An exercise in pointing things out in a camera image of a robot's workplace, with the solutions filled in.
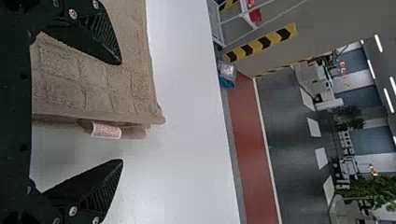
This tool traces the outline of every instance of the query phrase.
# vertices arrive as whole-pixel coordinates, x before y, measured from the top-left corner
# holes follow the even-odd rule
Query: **ceiling light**
[[[390,77],[389,79],[390,79],[390,84],[392,84],[393,91],[395,92],[395,95],[396,95],[396,83],[395,83],[395,79],[394,79],[393,77]]]
[[[384,93],[385,96],[387,97],[387,101],[388,101],[388,105],[389,105],[389,110],[390,112],[392,112],[392,114],[395,112],[395,110],[393,109],[393,104],[392,101],[390,100],[389,94],[388,94],[388,90],[386,88],[384,88]]]
[[[375,41],[376,41],[376,44],[378,45],[379,52],[384,51],[384,49],[382,49],[381,41],[379,40],[378,35],[375,35]]]
[[[373,66],[371,65],[371,62],[370,62],[369,59],[367,60],[367,63],[369,64],[370,72],[372,73],[373,79],[375,79],[375,73],[374,73],[374,70],[373,70]]]

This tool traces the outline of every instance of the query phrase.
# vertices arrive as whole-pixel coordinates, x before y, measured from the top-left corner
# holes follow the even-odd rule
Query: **metal screw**
[[[92,221],[92,224],[99,224],[99,217],[95,217]]]
[[[52,4],[53,4],[55,7],[59,7],[59,0],[53,0],[53,1],[52,1]]]
[[[77,12],[76,12],[73,8],[70,8],[70,9],[69,9],[69,16],[70,16],[70,18],[71,18],[72,20],[76,20],[77,17],[78,17],[78,14],[77,14]]]
[[[99,9],[99,2],[98,2],[98,1],[93,0],[93,1],[92,1],[92,4],[93,4],[93,7],[94,7],[95,9]]]
[[[27,195],[29,195],[30,193],[32,193],[32,187],[28,186],[27,187]]]
[[[77,213],[77,210],[78,210],[78,209],[77,209],[75,206],[71,207],[71,208],[69,209],[69,216],[70,216],[70,217],[75,216],[76,213]]]
[[[61,219],[60,218],[55,218],[55,219],[53,219],[53,222],[52,222],[52,224],[61,224]]]

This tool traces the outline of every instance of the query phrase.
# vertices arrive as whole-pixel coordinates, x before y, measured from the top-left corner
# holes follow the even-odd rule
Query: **red floor strip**
[[[238,74],[228,98],[247,224],[278,224],[253,80]]]

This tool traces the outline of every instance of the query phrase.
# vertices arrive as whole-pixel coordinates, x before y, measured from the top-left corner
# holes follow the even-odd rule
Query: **yellow and black striped barrier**
[[[279,71],[279,70],[282,70],[282,69],[285,69],[285,68],[289,68],[289,67],[291,67],[292,65],[295,65],[295,64],[298,64],[298,63],[309,62],[309,61],[311,61],[312,59],[313,59],[312,57],[308,57],[308,58],[302,59],[302,60],[300,60],[300,61],[298,61],[298,62],[295,62],[295,63],[289,63],[288,65],[284,65],[284,66],[278,67],[278,68],[276,68],[276,69],[269,70],[269,71],[267,71],[267,72],[261,73],[261,74],[259,74],[259,75],[256,76],[256,77],[261,77],[261,76],[264,76],[264,75],[268,75],[268,74],[274,73],[274,72],[276,72],[276,71]]]
[[[232,7],[233,5],[237,4],[239,0],[227,0],[225,4],[219,7],[219,12],[225,11],[227,8]]]
[[[249,55],[253,55],[255,53],[268,49],[273,45],[280,44],[283,41],[291,39],[297,35],[298,32],[297,32],[296,24],[292,22],[291,24],[286,25],[282,29],[273,31],[268,35],[265,35],[261,38],[248,42],[244,46],[235,48],[230,52],[224,53],[223,58],[224,61],[228,63],[233,63],[238,60],[245,59]]]

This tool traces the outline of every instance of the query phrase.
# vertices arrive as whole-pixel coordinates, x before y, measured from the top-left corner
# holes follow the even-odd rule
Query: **tree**
[[[345,200],[367,200],[376,210],[383,205],[387,211],[396,211],[396,176],[379,175],[371,179],[363,179],[351,184],[350,189],[339,189]]]
[[[347,131],[348,128],[361,130],[364,127],[364,119],[361,110],[356,105],[348,105],[334,110],[337,117],[335,127],[338,131]]]

